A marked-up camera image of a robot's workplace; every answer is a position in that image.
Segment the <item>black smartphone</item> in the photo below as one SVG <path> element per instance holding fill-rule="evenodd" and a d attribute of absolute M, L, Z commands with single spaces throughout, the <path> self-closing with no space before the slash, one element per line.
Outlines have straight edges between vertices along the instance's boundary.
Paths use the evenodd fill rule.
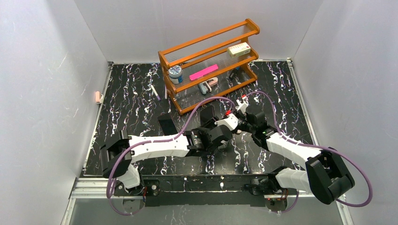
<path fill-rule="evenodd" d="M 200 123 L 201 123 L 201 121 L 205 122 L 212 117 L 214 117 L 214 107 L 212 105 L 207 106 L 206 108 L 203 108 L 199 112 Z"/>

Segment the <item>purple smartphone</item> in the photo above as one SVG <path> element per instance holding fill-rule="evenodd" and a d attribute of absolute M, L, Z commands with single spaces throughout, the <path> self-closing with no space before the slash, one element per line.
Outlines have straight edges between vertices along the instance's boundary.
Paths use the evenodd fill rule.
<path fill-rule="evenodd" d="M 161 114 L 157 117 L 157 120 L 165 136 L 178 134 L 178 130 L 169 113 Z"/>

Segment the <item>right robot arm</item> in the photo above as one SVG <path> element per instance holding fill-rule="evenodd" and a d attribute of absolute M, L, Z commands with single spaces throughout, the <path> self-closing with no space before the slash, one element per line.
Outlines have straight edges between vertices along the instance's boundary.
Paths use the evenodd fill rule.
<path fill-rule="evenodd" d="M 258 146 L 301 167 L 301 170 L 292 170 L 281 166 L 269 173 L 266 186 L 274 191 L 302 190 L 312 193 L 324 204 L 331 204 L 355 186 L 351 173 L 338 154 L 284 137 L 266 122 L 263 113 L 237 113 L 236 129 L 251 133 Z"/>

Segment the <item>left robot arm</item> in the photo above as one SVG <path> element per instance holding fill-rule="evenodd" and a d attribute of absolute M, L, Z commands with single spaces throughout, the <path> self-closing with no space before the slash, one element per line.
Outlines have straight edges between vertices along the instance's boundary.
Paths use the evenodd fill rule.
<path fill-rule="evenodd" d="M 212 118 L 203 126 L 181 135 L 155 137 L 129 136 L 126 130 L 108 138 L 100 148 L 102 176 L 112 176 L 127 188 L 140 184 L 133 163 L 158 157 L 204 157 L 232 139 L 238 119 L 230 114 L 222 120 Z"/>

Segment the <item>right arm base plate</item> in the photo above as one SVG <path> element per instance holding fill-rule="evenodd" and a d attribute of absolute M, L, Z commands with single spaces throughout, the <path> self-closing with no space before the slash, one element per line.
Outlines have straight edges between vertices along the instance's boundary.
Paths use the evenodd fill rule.
<path fill-rule="evenodd" d="M 255 177 L 249 183 L 244 184 L 243 188 L 249 191 L 252 195 L 277 195 L 280 198 L 285 198 L 289 191 L 279 185 L 275 175 L 266 175 L 263 177 Z"/>

